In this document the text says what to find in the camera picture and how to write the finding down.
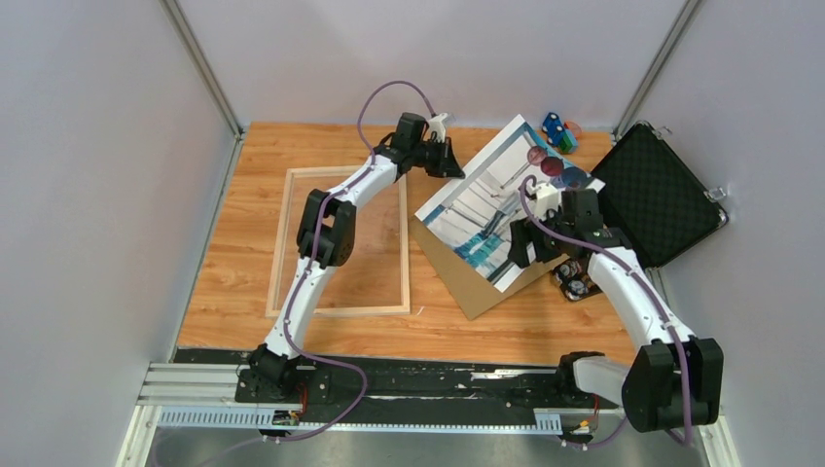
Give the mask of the wooden backing board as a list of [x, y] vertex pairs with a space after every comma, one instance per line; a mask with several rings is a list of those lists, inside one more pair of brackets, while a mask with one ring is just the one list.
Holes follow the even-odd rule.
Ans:
[[414, 216], [409, 222], [409, 234], [415, 239], [458, 307], [469, 320], [478, 318], [540, 278], [547, 277], [554, 267], [566, 259], [562, 255], [548, 263], [532, 264], [523, 269], [516, 280], [502, 292], [462, 261]]

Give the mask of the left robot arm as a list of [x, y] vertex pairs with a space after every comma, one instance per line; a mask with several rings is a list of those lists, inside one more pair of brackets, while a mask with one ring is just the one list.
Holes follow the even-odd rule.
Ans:
[[308, 194], [297, 231], [295, 278], [240, 382], [263, 390], [275, 402], [296, 394], [308, 324], [328, 282], [354, 250], [358, 211], [416, 167], [434, 178], [464, 178], [448, 136], [449, 117], [448, 113], [429, 118], [403, 113], [395, 129], [372, 148], [352, 175], [327, 191], [315, 189]]

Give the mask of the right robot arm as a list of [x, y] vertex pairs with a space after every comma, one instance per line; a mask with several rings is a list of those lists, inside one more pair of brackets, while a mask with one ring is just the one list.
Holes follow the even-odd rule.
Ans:
[[573, 298], [600, 292], [622, 319], [636, 354], [618, 364], [597, 351], [563, 356], [556, 393], [568, 406], [592, 395], [621, 406], [638, 432], [664, 431], [688, 445], [698, 426], [720, 412], [724, 353], [700, 338], [667, 305], [645, 275], [627, 236], [604, 225], [592, 189], [523, 186], [510, 223], [510, 260], [521, 268], [561, 255], [554, 276]]

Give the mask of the large printed photo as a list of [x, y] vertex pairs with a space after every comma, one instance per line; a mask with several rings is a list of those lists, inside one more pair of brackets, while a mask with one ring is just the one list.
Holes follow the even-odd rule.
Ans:
[[524, 267], [508, 258], [510, 223], [525, 217], [522, 180], [556, 191], [604, 183], [569, 161], [516, 115], [463, 166], [465, 177], [445, 184], [415, 212], [415, 218], [497, 291], [509, 288]]

